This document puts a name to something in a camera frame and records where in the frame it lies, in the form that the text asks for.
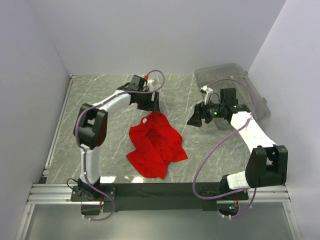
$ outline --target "robotic arm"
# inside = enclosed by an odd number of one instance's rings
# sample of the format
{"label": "robotic arm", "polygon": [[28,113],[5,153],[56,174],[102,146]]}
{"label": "robotic arm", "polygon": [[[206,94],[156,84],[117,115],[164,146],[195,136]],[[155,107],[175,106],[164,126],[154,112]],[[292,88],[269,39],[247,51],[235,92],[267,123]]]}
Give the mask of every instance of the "robotic arm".
{"label": "robotic arm", "polygon": [[206,94],[204,101],[194,106],[194,114],[187,124],[195,127],[206,124],[213,118],[224,118],[236,130],[247,126],[239,134],[251,152],[245,171],[223,176],[222,188],[229,190],[243,188],[259,188],[282,185],[287,179],[288,150],[283,145],[277,145],[259,127],[252,117],[249,108],[239,104],[235,88],[220,90],[219,103],[210,101],[213,90],[207,86],[201,88]]}
{"label": "robotic arm", "polygon": [[[108,117],[130,104],[137,104],[137,108],[140,110],[160,112],[159,92],[155,91],[147,94],[138,93],[151,92],[155,88],[155,85],[156,82],[148,79],[147,76],[143,78],[134,75],[131,82],[120,86],[114,94],[106,99],[93,105],[85,103],[81,106],[78,116],[80,116],[84,110],[92,106],[101,105],[107,102],[108,99],[112,99],[101,107],[87,111],[79,123],[78,138],[81,147],[84,148],[81,148],[81,172],[78,179],[78,186],[80,188],[89,193],[93,191],[92,188],[86,184],[85,175],[93,186],[98,186],[100,183],[99,151],[100,146],[106,139]],[[86,168],[84,168],[84,157],[86,157]]]}

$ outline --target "marble table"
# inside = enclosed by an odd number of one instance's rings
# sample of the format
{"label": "marble table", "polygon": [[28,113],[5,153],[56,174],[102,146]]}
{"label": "marble table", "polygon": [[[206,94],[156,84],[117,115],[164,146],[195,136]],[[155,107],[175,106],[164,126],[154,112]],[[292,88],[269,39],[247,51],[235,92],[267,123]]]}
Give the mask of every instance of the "marble table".
{"label": "marble table", "polygon": [[[65,184],[68,178],[80,174],[81,156],[73,129],[83,103],[93,104],[111,95],[119,86],[131,81],[132,75],[76,75],[62,117],[57,143],[47,177],[47,184]],[[159,75],[150,76],[159,79]],[[107,138],[100,150],[99,171],[104,182],[115,183],[181,183],[192,182],[195,172],[207,153],[233,129],[219,130],[214,122],[201,128],[187,125],[194,105],[203,100],[192,74],[166,75],[159,91],[160,110],[171,126],[183,138],[182,147],[187,160],[170,163],[164,179],[144,178],[129,163],[126,154],[135,147],[129,138],[129,129],[140,123],[149,112],[138,110],[132,104],[122,108],[108,119]],[[198,177],[198,182],[219,182],[225,174],[243,171],[250,153],[245,142],[235,135],[223,143],[209,158]]]}

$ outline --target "plastic tray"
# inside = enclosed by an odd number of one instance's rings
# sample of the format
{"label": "plastic tray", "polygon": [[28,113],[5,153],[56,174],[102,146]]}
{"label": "plastic tray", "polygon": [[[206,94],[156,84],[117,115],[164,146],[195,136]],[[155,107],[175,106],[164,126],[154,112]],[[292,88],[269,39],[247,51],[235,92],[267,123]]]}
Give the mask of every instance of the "plastic tray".
{"label": "plastic tray", "polygon": [[[216,80],[232,78],[248,87],[252,93],[255,95],[256,99],[256,109],[253,115],[254,119],[259,122],[262,119],[266,119],[270,116],[270,110],[266,105],[264,98],[260,96],[256,88],[253,86],[252,82],[248,77],[248,73],[245,72],[239,64],[230,63],[218,66],[211,66],[206,68],[200,68],[194,72],[196,78],[196,84],[200,89],[202,86],[208,85]],[[222,81],[211,86],[213,91],[220,94],[220,89],[224,88],[236,88],[236,96],[239,100],[239,104],[246,104],[249,109],[252,110],[253,102],[248,91],[240,84],[233,81]],[[212,96],[213,102],[218,102],[215,95]],[[224,119],[214,118],[216,126],[220,130],[226,130],[232,128],[230,124]]]}

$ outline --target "purple cable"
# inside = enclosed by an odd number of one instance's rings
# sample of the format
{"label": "purple cable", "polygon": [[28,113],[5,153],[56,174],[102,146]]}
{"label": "purple cable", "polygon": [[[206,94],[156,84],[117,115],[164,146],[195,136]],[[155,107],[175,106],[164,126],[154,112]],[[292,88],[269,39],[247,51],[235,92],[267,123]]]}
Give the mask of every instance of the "purple cable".
{"label": "purple cable", "polygon": [[152,70],[150,72],[148,72],[146,75],[149,76],[149,74],[151,73],[154,73],[154,72],[158,72],[161,74],[162,76],[162,84],[160,85],[159,88],[157,88],[156,90],[153,90],[153,91],[123,91],[123,92],[120,92],[118,93],[117,95],[114,95],[112,97],[110,97],[109,99],[107,99],[106,101],[104,101],[103,103],[101,104],[98,104],[98,105],[95,105],[95,106],[91,106],[87,109],[85,109],[78,117],[77,121],[76,121],[76,124],[75,124],[75,130],[74,130],[74,133],[75,133],[75,140],[76,140],[76,143],[77,145],[79,146],[79,148],[81,148],[83,150],[83,173],[84,173],[84,178],[85,178],[85,181],[86,183],[90,186],[90,188],[92,188],[93,190],[95,190],[96,192],[100,193],[101,195],[105,196],[106,198],[108,198],[111,202],[112,202],[112,211],[111,213],[108,215],[108,216],[105,216],[105,217],[102,217],[102,218],[90,218],[88,216],[84,216],[84,218],[88,219],[89,221],[103,221],[103,220],[106,220],[108,218],[111,217],[111,215],[115,212],[116,210],[116,204],[115,204],[115,201],[112,199],[112,197],[110,197],[109,195],[107,195],[106,193],[104,193],[103,191],[100,191],[99,189],[97,189],[96,187],[94,187],[89,179],[88,179],[88,176],[87,176],[87,150],[81,146],[81,143],[80,143],[80,139],[79,139],[79,125],[80,125],[80,121],[81,119],[84,117],[84,115],[92,110],[92,109],[96,109],[96,108],[100,108],[102,107],[103,105],[109,103],[110,101],[112,101],[113,99],[115,99],[116,97],[120,96],[120,95],[123,95],[123,94],[134,94],[134,93],[139,93],[139,94],[152,94],[158,90],[160,90],[164,84],[165,84],[165,75],[163,74],[162,71],[160,70]]}
{"label": "purple cable", "polygon": [[[240,84],[241,86],[243,86],[250,94],[251,96],[251,99],[252,99],[252,112],[251,112],[251,116],[253,116],[253,114],[255,113],[256,111],[256,106],[257,106],[257,102],[256,102],[256,97],[255,95],[253,94],[253,92],[247,87],[245,86],[244,84],[242,84],[241,82],[237,81],[237,80],[234,80],[232,78],[223,78],[223,79],[219,79],[217,81],[214,81],[212,82],[211,84],[209,84],[207,87],[211,87],[213,84],[216,84],[216,83],[219,83],[219,82],[222,82],[222,81],[233,81],[233,82],[236,82],[238,84]],[[246,191],[247,189],[246,188],[242,188],[242,189],[237,189],[237,190],[233,190],[233,191],[230,191],[230,192],[227,192],[227,193],[223,193],[223,194],[220,194],[220,195],[217,195],[217,196],[201,196],[197,193],[197,190],[196,190],[196,181],[197,181],[197,177],[201,171],[201,169],[203,168],[203,166],[205,165],[205,163],[207,162],[207,160],[209,159],[209,157],[211,156],[211,154],[222,144],[224,143],[226,140],[228,140],[229,138],[231,138],[232,136],[236,135],[237,133],[239,133],[241,130],[243,130],[250,122],[250,119],[248,119],[245,124],[240,127],[238,130],[232,132],[231,134],[229,134],[228,136],[226,136],[224,139],[222,139],[221,141],[219,141],[217,143],[217,145],[215,145],[213,147],[213,149],[209,152],[209,154],[205,157],[205,159],[203,160],[203,162],[200,164],[200,166],[198,167],[198,169],[196,170],[195,172],[195,175],[194,175],[194,178],[193,178],[193,181],[192,181],[192,190],[193,190],[193,193],[196,197],[198,197],[199,199],[203,199],[203,200],[213,200],[213,199],[219,199],[219,198],[222,198],[222,197],[225,197],[225,196],[228,196],[228,195],[231,195],[231,194],[235,194],[235,193],[240,193],[240,192],[243,192],[243,191]],[[254,194],[252,196],[252,199],[249,203],[249,205],[239,214],[237,214],[236,216],[240,216],[242,215],[245,211],[247,211],[249,209],[249,207],[251,206],[252,202],[254,201],[254,198],[256,196],[256,189],[254,189]]]}

